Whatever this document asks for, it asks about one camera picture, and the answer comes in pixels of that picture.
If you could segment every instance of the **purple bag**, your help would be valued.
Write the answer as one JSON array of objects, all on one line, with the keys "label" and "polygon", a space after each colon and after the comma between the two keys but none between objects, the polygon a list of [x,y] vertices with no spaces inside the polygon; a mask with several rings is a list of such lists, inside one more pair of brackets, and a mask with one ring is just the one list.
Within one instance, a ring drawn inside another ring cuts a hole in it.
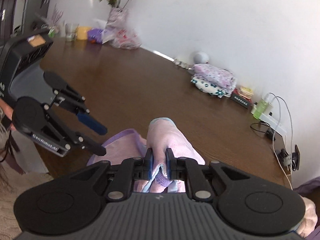
[{"label": "purple bag", "polygon": [[96,43],[102,44],[102,29],[91,29],[87,32],[88,41],[95,41]]}]

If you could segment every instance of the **metal screw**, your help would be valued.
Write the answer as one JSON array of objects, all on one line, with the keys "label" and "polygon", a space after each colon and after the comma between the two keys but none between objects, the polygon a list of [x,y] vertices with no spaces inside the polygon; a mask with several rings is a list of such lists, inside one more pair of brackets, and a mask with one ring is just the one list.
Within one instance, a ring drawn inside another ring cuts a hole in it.
[{"label": "metal screw", "polygon": [[206,191],[206,190],[199,190],[199,191],[196,192],[195,195],[196,195],[197,198],[202,198],[202,199],[211,197],[211,193],[209,191]]},{"label": "metal screw", "polygon": [[108,198],[111,198],[111,199],[120,199],[120,198],[123,198],[123,193],[120,192],[120,191],[111,191],[109,194],[108,194]]}]

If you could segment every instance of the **small black box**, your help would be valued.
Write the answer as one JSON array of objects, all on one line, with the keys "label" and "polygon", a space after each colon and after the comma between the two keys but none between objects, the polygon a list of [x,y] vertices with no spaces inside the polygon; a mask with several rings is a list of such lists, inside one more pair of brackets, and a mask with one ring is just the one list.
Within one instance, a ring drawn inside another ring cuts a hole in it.
[{"label": "small black box", "polygon": [[242,97],[241,95],[239,95],[238,94],[238,90],[236,90],[236,89],[231,94],[231,99],[233,101],[236,101],[238,104],[241,104],[241,106],[243,106],[245,108],[249,108],[249,106],[251,106],[251,101],[249,101],[248,99],[246,99],[246,98]]}]

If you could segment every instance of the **green bottle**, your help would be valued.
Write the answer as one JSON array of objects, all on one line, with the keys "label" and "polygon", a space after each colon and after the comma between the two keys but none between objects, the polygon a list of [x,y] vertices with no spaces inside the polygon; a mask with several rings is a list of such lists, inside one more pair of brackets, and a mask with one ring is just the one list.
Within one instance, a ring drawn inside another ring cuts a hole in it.
[{"label": "green bottle", "polygon": [[254,111],[253,117],[259,119],[262,113],[267,109],[269,105],[269,94],[267,94],[263,99],[261,99],[257,104],[257,109]]}]

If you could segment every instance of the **power strip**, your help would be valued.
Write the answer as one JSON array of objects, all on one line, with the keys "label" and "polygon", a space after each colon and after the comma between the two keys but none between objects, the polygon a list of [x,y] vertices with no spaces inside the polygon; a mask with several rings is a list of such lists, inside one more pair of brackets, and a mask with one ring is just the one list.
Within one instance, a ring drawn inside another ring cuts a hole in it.
[{"label": "power strip", "polygon": [[[261,114],[260,118],[261,121],[266,122],[268,124],[270,124],[270,127],[275,130],[276,126],[278,124],[278,120],[274,119],[271,115],[269,114]],[[284,129],[284,127],[279,124],[277,127],[277,131],[278,134],[280,134],[281,136],[285,136],[287,135],[286,130]]]}]

